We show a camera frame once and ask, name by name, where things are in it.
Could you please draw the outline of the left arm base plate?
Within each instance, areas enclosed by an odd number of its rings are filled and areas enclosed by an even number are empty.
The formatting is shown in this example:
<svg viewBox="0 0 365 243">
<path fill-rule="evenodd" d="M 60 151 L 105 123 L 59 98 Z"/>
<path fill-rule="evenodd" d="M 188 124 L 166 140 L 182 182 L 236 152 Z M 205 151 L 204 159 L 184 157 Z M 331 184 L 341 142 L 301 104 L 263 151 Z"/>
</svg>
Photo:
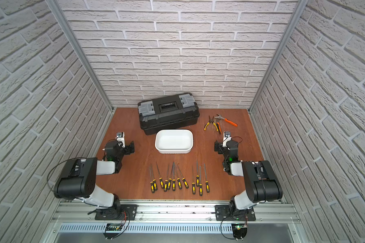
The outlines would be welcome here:
<svg viewBox="0 0 365 243">
<path fill-rule="evenodd" d="M 97 209 L 95 220 L 134 220 L 138 205 L 121 205 L 106 209 Z"/>
</svg>

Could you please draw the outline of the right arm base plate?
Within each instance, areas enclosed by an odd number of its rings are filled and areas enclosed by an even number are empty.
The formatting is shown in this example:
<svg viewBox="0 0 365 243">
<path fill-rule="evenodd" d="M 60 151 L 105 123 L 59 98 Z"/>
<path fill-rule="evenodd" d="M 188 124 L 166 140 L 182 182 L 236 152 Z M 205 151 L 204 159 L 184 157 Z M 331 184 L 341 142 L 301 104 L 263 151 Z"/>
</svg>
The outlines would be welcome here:
<svg viewBox="0 0 365 243">
<path fill-rule="evenodd" d="M 256 221 L 256 216 L 253 208 L 238 210 L 230 205 L 215 205 L 215 216 L 217 221 L 234 220 L 234 221 Z"/>
</svg>

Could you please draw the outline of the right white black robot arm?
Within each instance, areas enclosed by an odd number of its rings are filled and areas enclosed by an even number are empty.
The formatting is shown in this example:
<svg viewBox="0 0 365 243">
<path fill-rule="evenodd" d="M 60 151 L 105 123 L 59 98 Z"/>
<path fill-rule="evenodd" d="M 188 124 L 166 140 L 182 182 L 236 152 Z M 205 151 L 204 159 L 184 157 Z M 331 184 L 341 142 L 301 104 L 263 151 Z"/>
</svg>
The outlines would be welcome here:
<svg viewBox="0 0 365 243">
<path fill-rule="evenodd" d="M 229 214 L 236 216 L 267 201 L 282 199 L 283 190 L 269 161 L 242 161 L 238 158 L 239 143 L 234 140 L 215 142 L 214 150 L 224 156 L 224 171 L 244 179 L 245 190 L 231 198 Z"/>
</svg>

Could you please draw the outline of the file tool eleventh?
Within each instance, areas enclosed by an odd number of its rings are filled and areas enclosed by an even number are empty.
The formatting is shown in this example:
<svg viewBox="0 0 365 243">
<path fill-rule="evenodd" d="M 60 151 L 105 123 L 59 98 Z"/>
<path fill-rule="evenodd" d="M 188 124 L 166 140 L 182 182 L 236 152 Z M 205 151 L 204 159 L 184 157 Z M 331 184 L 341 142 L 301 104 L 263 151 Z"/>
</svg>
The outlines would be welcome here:
<svg viewBox="0 0 365 243">
<path fill-rule="evenodd" d="M 199 195 L 203 196 L 201 166 L 199 166 Z"/>
</svg>

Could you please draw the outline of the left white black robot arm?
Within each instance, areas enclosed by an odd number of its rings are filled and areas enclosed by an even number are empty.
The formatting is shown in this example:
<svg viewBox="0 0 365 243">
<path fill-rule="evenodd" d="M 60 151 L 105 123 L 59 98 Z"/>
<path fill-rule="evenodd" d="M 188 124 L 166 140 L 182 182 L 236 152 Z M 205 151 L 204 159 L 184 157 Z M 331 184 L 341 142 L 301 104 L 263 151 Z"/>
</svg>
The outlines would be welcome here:
<svg viewBox="0 0 365 243">
<path fill-rule="evenodd" d="M 96 185 L 96 176 L 118 174 L 124 156 L 135 152 L 134 142 L 126 145 L 122 139 L 111 140 L 105 145 L 104 152 L 102 160 L 96 157 L 67 160 L 53 187 L 54 196 L 77 199 L 101 210 L 118 208 L 119 198 Z"/>
</svg>

